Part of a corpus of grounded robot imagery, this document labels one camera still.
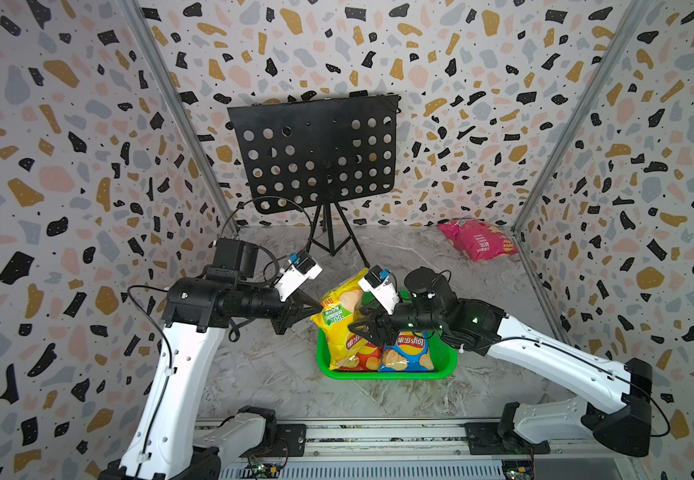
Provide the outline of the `red potato chips bag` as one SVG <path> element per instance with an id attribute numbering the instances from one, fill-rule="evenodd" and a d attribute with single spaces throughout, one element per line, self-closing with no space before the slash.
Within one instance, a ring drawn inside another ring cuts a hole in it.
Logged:
<path id="1" fill-rule="evenodd" d="M 340 367 L 348 372 L 378 371 L 382 365 L 383 348 L 366 343 Z"/>

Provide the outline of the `yellow potato chips bag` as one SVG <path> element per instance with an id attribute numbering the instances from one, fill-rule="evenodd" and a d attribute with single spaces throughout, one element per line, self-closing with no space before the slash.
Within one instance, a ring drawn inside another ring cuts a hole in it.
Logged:
<path id="1" fill-rule="evenodd" d="M 311 317 L 312 322 L 326 335 L 330 351 L 331 370 L 341 370 L 343 363 L 368 342 L 349 331 L 349 325 L 361 318 L 365 292 L 358 282 L 369 269 L 363 268 L 357 274 L 329 290 L 321 299 L 323 310 Z"/>

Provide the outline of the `blue potato chips bag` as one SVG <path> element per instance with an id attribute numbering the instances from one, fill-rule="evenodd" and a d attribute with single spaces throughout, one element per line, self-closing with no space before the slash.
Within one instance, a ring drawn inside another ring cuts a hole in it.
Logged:
<path id="1" fill-rule="evenodd" d="M 380 372 L 427 373 L 434 370 L 429 339 L 422 334 L 402 332 L 394 344 L 383 349 Z"/>

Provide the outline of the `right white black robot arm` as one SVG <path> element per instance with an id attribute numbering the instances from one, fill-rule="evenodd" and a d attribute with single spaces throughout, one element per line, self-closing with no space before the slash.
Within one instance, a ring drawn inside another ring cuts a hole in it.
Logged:
<path id="1" fill-rule="evenodd" d="M 388 346 L 403 332 L 434 333 L 460 353 L 516 364 L 566 388 L 572 398 L 537 405 L 505 406 L 498 435 L 518 448 L 556 440 L 591 438 L 630 457 L 649 454 L 652 431 L 652 366 L 625 363 L 577 350 L 521 322 L 486 301 L 460 298 L 444 273 L 427 267 L 405 278 L 407 295 L 388 271 L 375 266 L 358 278 L 373 296 L 351 332 Z"/>

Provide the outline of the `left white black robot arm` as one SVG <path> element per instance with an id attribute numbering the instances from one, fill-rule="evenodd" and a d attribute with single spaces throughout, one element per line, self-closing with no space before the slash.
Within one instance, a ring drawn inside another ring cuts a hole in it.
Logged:
<path id="1" fill-rule="evenodd" d="M 103 479 L 216 479 L 241 457 L 275 451 L 276 413 L 246 406 L 194 442 L 202 392 L 210 364 L 225 339 L 238 340 L 243 326 L 270 321 L 277 335 L 319 313 L 321 304 L 302 291 L 322 268 L 306 250 L 293 253 L 285 268 L 256 282 L 263 247 L 220 238 L 213 261 L 196 277 L 166 291 L 156 328 L 163 348 L 139 425 L 122 458 Z"/>

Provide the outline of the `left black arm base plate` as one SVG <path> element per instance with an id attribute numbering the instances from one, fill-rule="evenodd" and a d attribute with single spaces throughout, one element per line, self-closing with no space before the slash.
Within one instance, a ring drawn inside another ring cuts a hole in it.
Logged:
<path id="1" fill-rule="evenodd" d="M 240 457 L 303 457 L 306 440 L 305 423 L 278 423 L 274 429 L 266 427 L 261 444 L 243 452 Z"/>

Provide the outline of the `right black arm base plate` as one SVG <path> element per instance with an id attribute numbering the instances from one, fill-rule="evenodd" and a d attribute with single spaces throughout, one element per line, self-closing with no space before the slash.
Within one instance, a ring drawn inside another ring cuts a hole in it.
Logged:
<path id="1" fill-rule="evenodd" d="M 530 443 L 497 422 L 469 422 L 464 425 L 471 455 L 545 455 L 551 453 L 547 441 Z"/>

